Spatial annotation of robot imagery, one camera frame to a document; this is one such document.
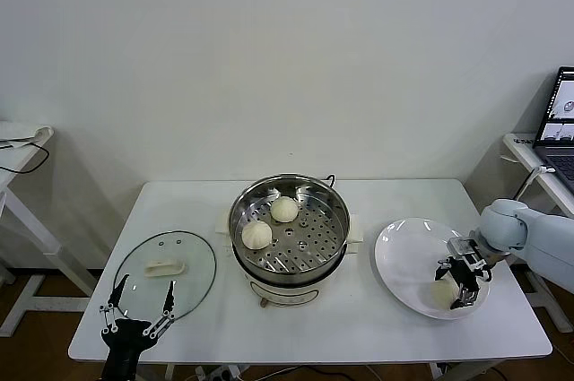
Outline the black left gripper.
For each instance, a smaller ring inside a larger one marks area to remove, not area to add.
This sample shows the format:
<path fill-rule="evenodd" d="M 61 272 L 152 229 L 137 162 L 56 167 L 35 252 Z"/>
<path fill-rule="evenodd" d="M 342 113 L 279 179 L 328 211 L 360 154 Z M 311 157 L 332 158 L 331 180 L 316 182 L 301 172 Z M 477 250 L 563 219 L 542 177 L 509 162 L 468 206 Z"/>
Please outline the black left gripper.
<path fill-rule="evenodd" d="M 100 375 L 100 380 L 135 380 L 140 355 L 153 346 L 151 338 L 160 338 L 174 323 L 174 286 L 170 286 L 160 316 L 153 322 L 132 319 L 118 319 L 116 310 L 122 297 L 126 281 L 125 274 L 111 291 L 105 304 L 99 308 L 104 327 L 101 338 L 109 347 L 109 353 Z"/>

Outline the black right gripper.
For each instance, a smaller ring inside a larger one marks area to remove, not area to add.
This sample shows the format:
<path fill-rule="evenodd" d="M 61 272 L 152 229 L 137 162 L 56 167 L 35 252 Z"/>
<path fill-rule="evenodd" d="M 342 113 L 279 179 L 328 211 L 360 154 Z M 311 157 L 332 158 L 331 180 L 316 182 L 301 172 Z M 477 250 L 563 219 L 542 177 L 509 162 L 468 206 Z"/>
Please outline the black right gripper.
<path fill-rule="evenodd" d="M 439 260 L 439 267 L 434 276 L 435 281 L 441 280 L 447 273 L 455 280 L 458 286 L 458 294 L 455 300 L 450 304 L 450 309 L 459 309 L 462 307 L 471 307 L 478 298 L 480 287 L 477 283 L 476 276 L 467 264 L 452 256 Z"/>

